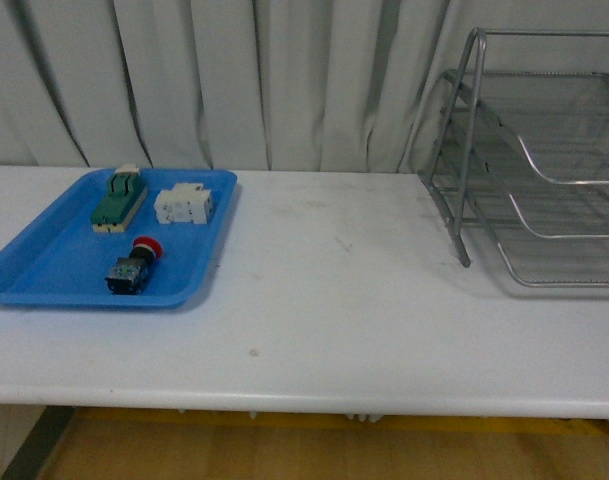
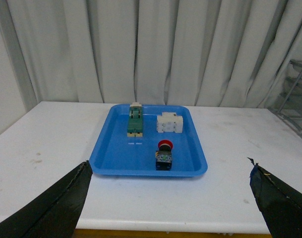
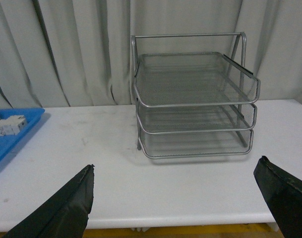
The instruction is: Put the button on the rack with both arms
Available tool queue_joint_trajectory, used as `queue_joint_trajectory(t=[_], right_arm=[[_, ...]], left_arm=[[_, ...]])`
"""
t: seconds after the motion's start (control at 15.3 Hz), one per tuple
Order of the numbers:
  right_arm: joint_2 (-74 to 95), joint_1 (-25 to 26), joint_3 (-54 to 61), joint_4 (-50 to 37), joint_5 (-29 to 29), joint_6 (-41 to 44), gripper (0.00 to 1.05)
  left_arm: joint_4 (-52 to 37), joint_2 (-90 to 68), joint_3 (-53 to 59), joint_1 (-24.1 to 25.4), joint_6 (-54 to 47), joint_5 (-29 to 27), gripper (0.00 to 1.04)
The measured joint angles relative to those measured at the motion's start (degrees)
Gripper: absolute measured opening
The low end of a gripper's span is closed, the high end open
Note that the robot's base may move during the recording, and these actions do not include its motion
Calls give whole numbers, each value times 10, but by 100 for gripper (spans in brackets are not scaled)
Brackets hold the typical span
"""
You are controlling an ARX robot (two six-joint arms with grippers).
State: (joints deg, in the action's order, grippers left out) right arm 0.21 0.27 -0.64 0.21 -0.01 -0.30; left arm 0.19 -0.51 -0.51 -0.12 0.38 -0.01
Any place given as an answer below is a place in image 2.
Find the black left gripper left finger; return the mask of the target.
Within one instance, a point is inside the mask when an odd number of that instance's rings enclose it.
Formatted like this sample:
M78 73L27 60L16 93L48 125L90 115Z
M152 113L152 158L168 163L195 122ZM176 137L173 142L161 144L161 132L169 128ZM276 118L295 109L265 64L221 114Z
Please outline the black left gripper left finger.
M82 162L0 223L0 238L70 238L87 197L92 169Z

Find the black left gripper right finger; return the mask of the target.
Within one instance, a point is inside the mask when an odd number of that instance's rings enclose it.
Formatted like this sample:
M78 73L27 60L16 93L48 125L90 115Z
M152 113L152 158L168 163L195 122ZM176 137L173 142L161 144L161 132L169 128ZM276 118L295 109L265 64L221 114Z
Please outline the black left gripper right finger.
M302 193L250 158L250 188L273 238L302 238Z

